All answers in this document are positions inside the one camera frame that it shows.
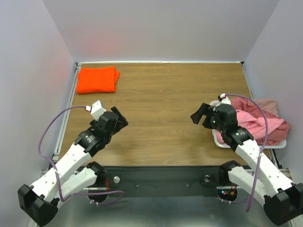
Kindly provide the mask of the pink t shirt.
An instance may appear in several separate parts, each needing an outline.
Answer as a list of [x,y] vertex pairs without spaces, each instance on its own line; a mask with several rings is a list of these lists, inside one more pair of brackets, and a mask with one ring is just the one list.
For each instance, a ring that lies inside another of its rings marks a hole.
[[[263,116],[254,117],[250,113],[236,109],[238,125],[249,131],[255,140],[262,139],[266,134],[266,124]],[[284,123],[283,119],[267,118],[268,136]]]

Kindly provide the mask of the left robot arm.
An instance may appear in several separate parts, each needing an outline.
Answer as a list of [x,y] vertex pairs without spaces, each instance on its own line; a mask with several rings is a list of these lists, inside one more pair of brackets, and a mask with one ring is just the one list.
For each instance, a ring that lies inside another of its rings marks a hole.
[[104,192],[86,193],[96,205],[112,193],[105,168],[90,159],[104,149],[128,121],[115,106],[107,111],[95,102],[85,109],[94,117],[90,127],[79,134],[57,163],[50,161],[52,168],[40,179],[18,189],[20,208],[40,227],[47,225],[72,196],[83,195],[82,190],[88,186],[104,184],[106,187]]

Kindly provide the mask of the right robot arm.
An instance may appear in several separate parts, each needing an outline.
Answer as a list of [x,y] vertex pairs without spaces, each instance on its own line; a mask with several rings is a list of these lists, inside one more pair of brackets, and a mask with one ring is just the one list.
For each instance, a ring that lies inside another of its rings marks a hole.
[[303,213],[303,185],[286,177],[268,157],[260,153],[257,142],[247,129],[240,127],[236,110],[229,104],[211,106],[203,103],[190,116],[198,124],[205,116],[203,126],[218,130],[224,142],[255,172],[254,178],[235,161],[220,166],[218,180],[230,182],[250,193],[261,206],[269,220],[280,226]]

